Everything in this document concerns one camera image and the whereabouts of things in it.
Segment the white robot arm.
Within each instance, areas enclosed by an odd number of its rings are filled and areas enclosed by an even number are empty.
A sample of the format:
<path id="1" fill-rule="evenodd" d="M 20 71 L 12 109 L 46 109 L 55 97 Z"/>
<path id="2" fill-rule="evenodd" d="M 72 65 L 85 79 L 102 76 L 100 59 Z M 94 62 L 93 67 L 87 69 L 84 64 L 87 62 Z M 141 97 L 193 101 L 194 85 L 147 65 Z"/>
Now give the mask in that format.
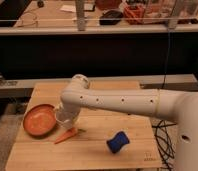
<path id="1" fill-rule="evenodd" d="M 165 89 L 94 90 L 76 74 L 62 90 L 55 109 L 58 122 L 70 129 L 80 110 L 95 108 L 154 117 L 178 125 L 174 171 L 198 171 L 198 92 Z"/>

